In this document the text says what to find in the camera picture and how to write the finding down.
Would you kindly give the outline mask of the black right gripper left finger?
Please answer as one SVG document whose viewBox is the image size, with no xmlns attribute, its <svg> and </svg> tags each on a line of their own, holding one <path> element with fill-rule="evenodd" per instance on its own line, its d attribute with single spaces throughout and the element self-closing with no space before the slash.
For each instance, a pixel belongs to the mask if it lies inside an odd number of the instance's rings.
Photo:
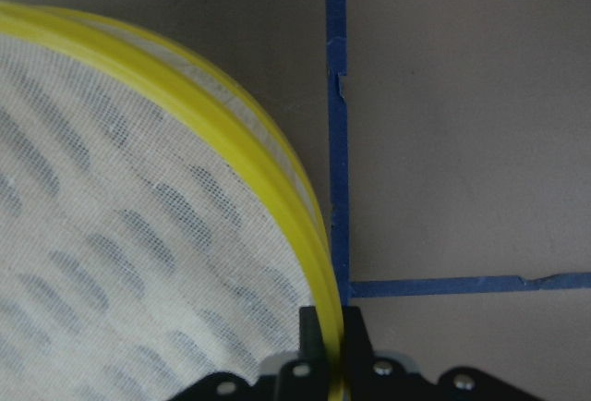
<svg viewBox="0 0 591 401">
<path fill-rule="evenodd" d="M 298 381 L 304 384 L 303 400 L 323 399 L 323 341 L 316 308 L 299 309 Z"/>
</svg>

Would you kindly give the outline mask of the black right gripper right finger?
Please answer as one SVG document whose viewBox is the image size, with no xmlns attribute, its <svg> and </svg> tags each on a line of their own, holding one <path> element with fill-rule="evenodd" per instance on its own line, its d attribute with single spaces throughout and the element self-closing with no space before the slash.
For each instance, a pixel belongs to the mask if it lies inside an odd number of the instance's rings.
<svg viewBox="0 0 591 401">
<path fill-rule="evenodd" d="M 343 307 L 343 376 L 350 400 L 369 400 L 374 352 L 361 309 Z"/>
</svg>

